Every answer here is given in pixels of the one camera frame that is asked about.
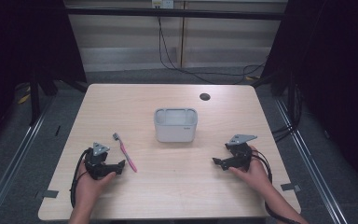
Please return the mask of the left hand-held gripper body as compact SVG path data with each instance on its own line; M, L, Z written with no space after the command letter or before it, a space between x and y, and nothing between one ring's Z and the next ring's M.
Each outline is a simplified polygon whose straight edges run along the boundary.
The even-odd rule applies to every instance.
M101 179L115 171L114 165L104 163L109 150L110 147L94 142L91 152L86 155L85 166L93 179Z

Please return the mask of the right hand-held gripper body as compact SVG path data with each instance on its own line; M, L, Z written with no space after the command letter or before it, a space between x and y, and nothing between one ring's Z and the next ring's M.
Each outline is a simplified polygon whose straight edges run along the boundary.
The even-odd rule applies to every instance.
M252 149L247 144L248 141L256 139L256 135L235 134L227 143L226 149L233 155L229 158L229 162L235 168L249 169Z

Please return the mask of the pink toothbrush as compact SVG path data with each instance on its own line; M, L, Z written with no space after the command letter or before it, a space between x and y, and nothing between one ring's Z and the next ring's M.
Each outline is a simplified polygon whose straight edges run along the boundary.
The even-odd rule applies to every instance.
M125 148L125 145L123 143L123 141L121 140L120 136L118 133L113 133L113 138L115 141L118 141L119 143L119 147L120 147L120 150L122 151L122 153L124 154L124 156L126 157L131 169L133 170L134 173L137 173L138 170L137 170L137 167L135 166L134 162L132 161L130 155L128 154L126 148Z

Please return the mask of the white plastic holder box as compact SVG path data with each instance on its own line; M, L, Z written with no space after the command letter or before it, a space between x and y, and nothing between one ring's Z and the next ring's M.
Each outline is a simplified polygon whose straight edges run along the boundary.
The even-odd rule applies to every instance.
M154 114L154 125L159 142L192 142L198 125L198 112L193 108L159 108Z

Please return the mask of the person's left hand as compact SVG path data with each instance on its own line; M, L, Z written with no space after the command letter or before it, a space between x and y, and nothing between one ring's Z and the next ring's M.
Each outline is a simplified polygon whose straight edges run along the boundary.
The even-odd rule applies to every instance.
M79 174L76 178L76 205L97 202L104 189L117 175L112 172L102 179L95 180L90 176L84 164L80 165L78 171Z

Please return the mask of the person's right hand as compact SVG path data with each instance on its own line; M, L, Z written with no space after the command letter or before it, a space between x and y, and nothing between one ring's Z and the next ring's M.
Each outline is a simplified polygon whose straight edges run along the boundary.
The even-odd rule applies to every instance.
M230 167L228 170L260 195L267 195L272 188L265 168L259 159L251 159L250 167L247 171L235 167Z

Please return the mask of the black metal stand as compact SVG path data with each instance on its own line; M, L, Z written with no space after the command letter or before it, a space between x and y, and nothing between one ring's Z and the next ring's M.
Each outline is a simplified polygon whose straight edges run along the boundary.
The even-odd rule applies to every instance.
M31 88L31 108L32 108L32 116L30 125L33 126L38 118L41 116L41 109L40 109L40 99L39 99L39 90L46 96L54 96L58 89L52 79L50 80L32 80L30 82Z

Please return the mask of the yellow floor object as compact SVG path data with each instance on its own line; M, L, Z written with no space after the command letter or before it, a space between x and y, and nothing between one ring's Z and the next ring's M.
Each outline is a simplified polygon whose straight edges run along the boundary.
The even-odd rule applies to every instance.
M28 87L27 90L25 91L25 93L19 99L18 105L21 105L21 104L25 103L29 99L30 96L31 96L31 88Z

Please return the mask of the dark curtain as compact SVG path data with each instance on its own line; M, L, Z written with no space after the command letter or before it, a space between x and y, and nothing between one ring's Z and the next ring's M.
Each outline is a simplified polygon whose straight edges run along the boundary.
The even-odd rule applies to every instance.
M63 0L0 0L0 127L15 88L38 81L85 82L86 75Z
M287 0L263 77L295 82L358 173L358 0Z

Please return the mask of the black horizontal bar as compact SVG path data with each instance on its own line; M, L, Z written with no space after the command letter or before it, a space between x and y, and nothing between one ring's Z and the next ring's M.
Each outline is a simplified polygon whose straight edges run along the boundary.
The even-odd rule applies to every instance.
M114 8L114 7L73 7L65 8L68 14L104 16L141 16L141 17L178 17L206 19L236 19L282 21L287 18L283 13L211 11L193 9L153 9L153 8Z

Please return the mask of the metal floor rail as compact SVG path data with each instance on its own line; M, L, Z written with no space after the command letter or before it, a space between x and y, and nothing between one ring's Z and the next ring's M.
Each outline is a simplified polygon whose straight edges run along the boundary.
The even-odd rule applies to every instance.
M10 162L7 164L3 175L0 177L0 207L5 200L13 180L18 174L26 155L44 122L46 113L48 112L53 102L53 98L48 98L46 100L46 103L40 114L37 115L36 119L27 126L27 129L22 136L21 142L16 145L16 151L13 154L13 157L10 159Z
M291 131L291 138L293 139L296 148L303 162L305 163L310 177L316 189L318 190L322 201L324 202L324 206L327 209L327 212L332 218L334 224L349 224L348 220L344 216L340 205L337 202L336 197L334 196L331 189L328 187L315 159L312 157L310 150L305 143L300 131L294 128L292 121L289 119L288 109L284 104L283 100L276 100L276 105L280 111L285 126Z

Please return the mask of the white wall power outlet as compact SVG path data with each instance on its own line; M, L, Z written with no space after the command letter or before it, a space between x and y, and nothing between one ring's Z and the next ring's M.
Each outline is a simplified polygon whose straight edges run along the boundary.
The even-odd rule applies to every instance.
M174 9L173 0L151 0L152 8Z

